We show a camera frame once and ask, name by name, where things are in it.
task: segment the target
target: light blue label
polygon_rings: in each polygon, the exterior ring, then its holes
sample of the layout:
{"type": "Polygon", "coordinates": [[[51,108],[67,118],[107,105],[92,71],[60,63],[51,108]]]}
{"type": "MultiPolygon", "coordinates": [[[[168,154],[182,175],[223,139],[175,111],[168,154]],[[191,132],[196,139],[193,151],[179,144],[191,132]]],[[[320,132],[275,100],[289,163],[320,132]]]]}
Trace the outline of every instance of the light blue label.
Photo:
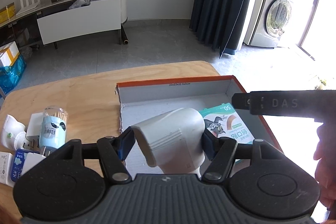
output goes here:
{"type": "Polygon", "coordinates": [[[60,148],[65,144],[66,131],[66,125],[62,119],[55,116],[43,117],[39,140],[40,147],[60,148]]]}

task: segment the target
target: white cabinet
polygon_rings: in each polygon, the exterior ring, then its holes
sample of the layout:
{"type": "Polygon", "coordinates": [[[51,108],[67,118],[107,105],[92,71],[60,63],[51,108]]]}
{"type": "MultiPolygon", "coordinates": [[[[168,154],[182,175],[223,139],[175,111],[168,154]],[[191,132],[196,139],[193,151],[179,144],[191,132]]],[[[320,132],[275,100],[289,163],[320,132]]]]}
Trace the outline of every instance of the white cabinet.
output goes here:
{"type": "Polygon", "coordinates": [[[37,19],[43,44],[121,28],[120,0],[97,0],[89,6],[37,19]]]}

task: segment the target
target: white foam box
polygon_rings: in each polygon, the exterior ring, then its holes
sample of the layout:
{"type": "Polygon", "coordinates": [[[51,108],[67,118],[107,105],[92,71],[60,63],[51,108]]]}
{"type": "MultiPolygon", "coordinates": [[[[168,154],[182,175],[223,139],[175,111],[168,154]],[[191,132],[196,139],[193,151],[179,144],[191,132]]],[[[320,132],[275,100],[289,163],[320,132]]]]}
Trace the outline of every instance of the white foam box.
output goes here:
{"type": "MultiPolygon", "coordinates": [[[[116,92],[120,100],[122,132],[131,125],[178,108],[191,107],[200,111],[231,103],[234,93],[246,91],[234,76],[226,75],[123,82],[117,83],[116,92]]],[[[248,110],[236,111],[255,139],[264,139],[281,150],[262,116],[253,116],[248,110]]],[[[201,166],[201,174],[209,164],[206,159],[201,166]]],[[[243,160],[234,167],[233,172],[248,165],[249,160],[243,160]]],[[[162,174],[159,167],[147,165],[137,143],[126,159],[126,168],[133,178],[139,173],[162,174]]]]}
{"type": "Polygon", "coordinates": [[[12,66],[19,54],[15,41],[0,47],[0,67],[12,66]]]}

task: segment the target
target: wooden table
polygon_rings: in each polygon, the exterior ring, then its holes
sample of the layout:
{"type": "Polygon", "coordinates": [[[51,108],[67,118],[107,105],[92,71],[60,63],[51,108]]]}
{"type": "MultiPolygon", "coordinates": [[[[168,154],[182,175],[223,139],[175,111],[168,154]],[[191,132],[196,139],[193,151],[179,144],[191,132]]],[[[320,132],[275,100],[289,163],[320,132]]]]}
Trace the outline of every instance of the wooden table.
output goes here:
{"type": "MultiPolygon", "coordinates": [[[[214,75],[218,72],[209,63],[193,61],[108,71],[32,86],[7,96],[0,110],[0,125],[7,114],[28,125],[32,113],[58,105],[69,114],[67,140],[93,143],[120,133],[120,104],[115,94],[117,82],[214,75]]],[[[9,152],[2,146],[0,151],[9,152]]],[[[85,165],[101,174],[98,160],[86,160],[85,165]]],[[[0,204],[16,218],[21,218],[12,188],[1,183],[0,204]]]]}

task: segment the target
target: blue package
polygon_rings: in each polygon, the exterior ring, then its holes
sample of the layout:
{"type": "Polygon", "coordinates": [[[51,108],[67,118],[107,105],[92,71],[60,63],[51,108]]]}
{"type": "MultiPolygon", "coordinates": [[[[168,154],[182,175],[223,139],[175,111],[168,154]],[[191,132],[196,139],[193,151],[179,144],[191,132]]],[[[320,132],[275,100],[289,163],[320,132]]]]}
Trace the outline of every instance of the blue package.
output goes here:
{"type": "Polygon", "coordinates": [[[19,55],[12,66],[0,67],[0,87],[5,94],[12,91],[19,83],[26,68],[26,62],[19,55]]]}
{"type": "Polygon", "coordinates": [[[23,164],[25,163],[25,159],[28,153],[37,153],[36,151],[25,150],[25,149],[18,149],[15,153],[13,166],[10,178],[12,181],[16,182],[21,177],[21,172],[23,168],[23,164]]]}

